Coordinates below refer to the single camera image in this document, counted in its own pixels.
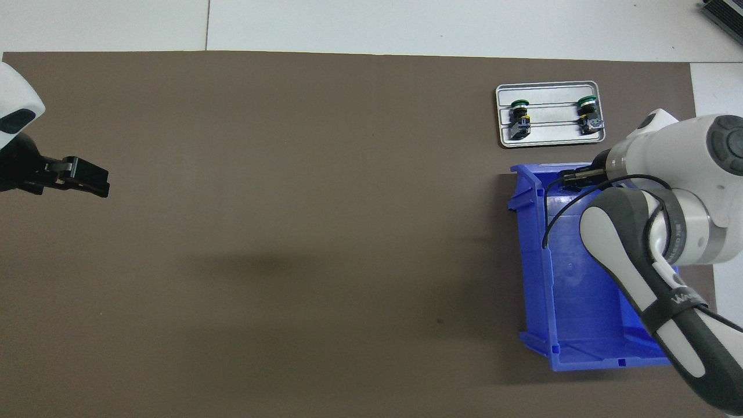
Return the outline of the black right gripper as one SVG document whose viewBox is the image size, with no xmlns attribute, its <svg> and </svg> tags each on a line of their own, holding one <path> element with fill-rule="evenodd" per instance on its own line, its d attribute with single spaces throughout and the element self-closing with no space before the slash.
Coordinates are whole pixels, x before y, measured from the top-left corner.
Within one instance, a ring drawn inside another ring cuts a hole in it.
<svg viewBox="0 0 743 418">
<path fill-rule="evenodd" d="M 590 172 L 573 172 L 562 174 L 562 186 L 564 188 L 586 188 L 597 183 L 597 178 L 606 178 L 606 161 L 610 150 L 599 153 L 590 165 Z"/>
</svg>

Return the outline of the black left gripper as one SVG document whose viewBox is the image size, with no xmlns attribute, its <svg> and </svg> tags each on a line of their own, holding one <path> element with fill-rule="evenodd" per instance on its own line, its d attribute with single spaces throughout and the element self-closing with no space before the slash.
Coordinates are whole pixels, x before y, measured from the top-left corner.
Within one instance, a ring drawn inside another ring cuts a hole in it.
<svg viewBox="0 0 743 418">
<path fill-rule="evenodd" d="M 54 177 L 49 187 L 77 190 L 101 198 L 109 197 L 109 172 L 77 156 L 67 156 L 47 163 L 27 134 L 18 134 L 1 151 L 1 191 L 19 189 L 42 193 L 44 186 L 35 185 L 34 175 L 47 169 Z"/>
</svg>

